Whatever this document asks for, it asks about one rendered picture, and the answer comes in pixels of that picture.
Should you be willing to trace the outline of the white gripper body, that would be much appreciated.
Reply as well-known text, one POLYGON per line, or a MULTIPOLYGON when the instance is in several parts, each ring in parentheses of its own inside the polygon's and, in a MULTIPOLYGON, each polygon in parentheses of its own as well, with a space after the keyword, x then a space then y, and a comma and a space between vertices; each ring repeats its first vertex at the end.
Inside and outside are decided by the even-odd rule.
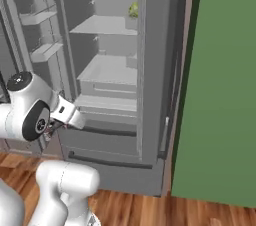
POLYGON ((67 121, 66 124, 77 129, 83 129, 86 123, 86 118, 73 104, 67 107, 67 121))

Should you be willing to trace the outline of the grey fridge crisper drawer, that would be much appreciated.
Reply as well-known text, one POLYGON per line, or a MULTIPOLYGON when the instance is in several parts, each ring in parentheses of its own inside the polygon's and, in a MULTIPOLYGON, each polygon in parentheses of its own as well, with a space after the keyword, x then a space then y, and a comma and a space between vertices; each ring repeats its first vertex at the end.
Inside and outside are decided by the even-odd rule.
POLYGON ((122 84, 83 81, 75 104, 86 112, 135 117, 137 94, 134 88, 122 84))

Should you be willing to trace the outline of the grey fridge shelf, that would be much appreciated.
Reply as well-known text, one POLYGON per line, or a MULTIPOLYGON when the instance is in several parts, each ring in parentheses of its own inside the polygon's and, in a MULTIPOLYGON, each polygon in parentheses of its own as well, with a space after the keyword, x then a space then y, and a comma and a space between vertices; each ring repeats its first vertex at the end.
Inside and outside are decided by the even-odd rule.
POLYGON ((124 17, 93 15, 73 28, 71 33, 136 35, 137 31, 125 27, 124 17))
POLYGON ((137 84, 137 70, 126 66, 123 56, 96 55, 78 76, 79 80, 114 84, 137 84))

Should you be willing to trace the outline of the grey fridge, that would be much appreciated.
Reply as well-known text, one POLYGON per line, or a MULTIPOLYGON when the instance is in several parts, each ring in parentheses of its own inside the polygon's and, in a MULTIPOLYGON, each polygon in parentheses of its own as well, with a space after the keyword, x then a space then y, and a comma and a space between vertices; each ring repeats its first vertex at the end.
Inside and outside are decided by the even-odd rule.
MULTIPOLYGON (((64 56, 68 70, 68 79, 71 88, 72 100, 76 108, 85 115, 85 126, 116 129, 138 132, 138 45, 139 45, 139 2, 140 0, 48 0, 57 6, 58 26, 60 35, 64 41, 64 56), (133 2, 138 3, 138 17, 131 18, 128 14, 133 2), (109 34, 83 34, 71 33, 77 25, 93 15, 119 16, 125 18, 125 27, 137 31, 136 35, 109 35, 109 34), (127 85, 134 88, 137 94, 137 113, 135 117, 122 116, 114 113, 86 112, 75 104, 76 98, 81 94, 81 82, 78 76, 96 55, 123 56, 126 58, 126 66, 137 70, 137 84, 127 85)), ((15 74, 28 70, 19 70, 14 52, 11 46, 4 18, 0 9, 0 104, 8 103, 10 97, 7 91, 7 82, 15 74)), ((64 125, 57 120, 51 120, 46 132, 38 139, 56 141, 61 149, 57 130, 61 127, 73 127, 64 125)), ((127 162, 144 164, 139 154, 140 142, 137 137, 137 154, 124 155, 109 152, 97 152, 83 150, 82 155, 106 161, 127 162)))

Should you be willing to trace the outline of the large grey fridge drawer front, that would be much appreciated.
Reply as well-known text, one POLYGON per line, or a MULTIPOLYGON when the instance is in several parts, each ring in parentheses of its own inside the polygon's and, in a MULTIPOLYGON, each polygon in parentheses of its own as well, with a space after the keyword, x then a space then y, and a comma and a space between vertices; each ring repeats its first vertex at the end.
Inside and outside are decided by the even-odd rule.
POLYGON ((100 189, 147 196, 160 196, 163 185, 164 161, 159 159, 152 168, 110 165, 85 158, 83 150, 62 147, 64 160, 87 165, 99 172, 100 189))

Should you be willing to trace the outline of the grey fridge door with shelves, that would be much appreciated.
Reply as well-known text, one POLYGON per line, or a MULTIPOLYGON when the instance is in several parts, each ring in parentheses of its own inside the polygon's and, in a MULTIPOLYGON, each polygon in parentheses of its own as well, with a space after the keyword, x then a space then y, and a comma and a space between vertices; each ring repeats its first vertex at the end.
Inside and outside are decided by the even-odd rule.
POLYGON ((71 101, 64 41, 54 2, 0 0, 0 9, 18 69, 36 73, 71 101))

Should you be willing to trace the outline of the grey-brown cupboard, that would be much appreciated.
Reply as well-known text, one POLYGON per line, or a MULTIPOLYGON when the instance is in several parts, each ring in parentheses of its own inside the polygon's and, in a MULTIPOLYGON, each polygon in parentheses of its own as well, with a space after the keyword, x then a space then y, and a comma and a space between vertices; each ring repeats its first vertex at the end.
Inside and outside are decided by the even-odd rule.
POLYGON ((33 142, 0 139, 0 151, 41 158, 63 158, 59 144, 54 140, 45 141, 43 138, 33 142))

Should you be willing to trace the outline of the yellow-green vegetable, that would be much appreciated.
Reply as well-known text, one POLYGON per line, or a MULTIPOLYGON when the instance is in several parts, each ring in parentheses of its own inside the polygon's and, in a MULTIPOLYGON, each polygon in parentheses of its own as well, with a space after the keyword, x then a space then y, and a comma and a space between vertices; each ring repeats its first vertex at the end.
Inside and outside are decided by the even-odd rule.
POLYGON ((138 3, 133 2, 131 6, 129 7, 128 14, 131 18, 137 18, 138 17, 138 3))

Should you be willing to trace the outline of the brown side panel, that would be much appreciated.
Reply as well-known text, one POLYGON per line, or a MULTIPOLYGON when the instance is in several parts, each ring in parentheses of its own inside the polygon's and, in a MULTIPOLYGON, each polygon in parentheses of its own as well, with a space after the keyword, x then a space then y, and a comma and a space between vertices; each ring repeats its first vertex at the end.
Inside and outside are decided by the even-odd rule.
POLYGON ((169 112, 168 131, 166 132, 165 167, 161 196, 167 196, 172 189, 173 175, 178 152, 179 137, 183 119, 187 81, 191 61, 190 22, 193 0, 184 0, 179 20, 178 42, 176 49, 175 75, 173 79, 172 100, 169 112))

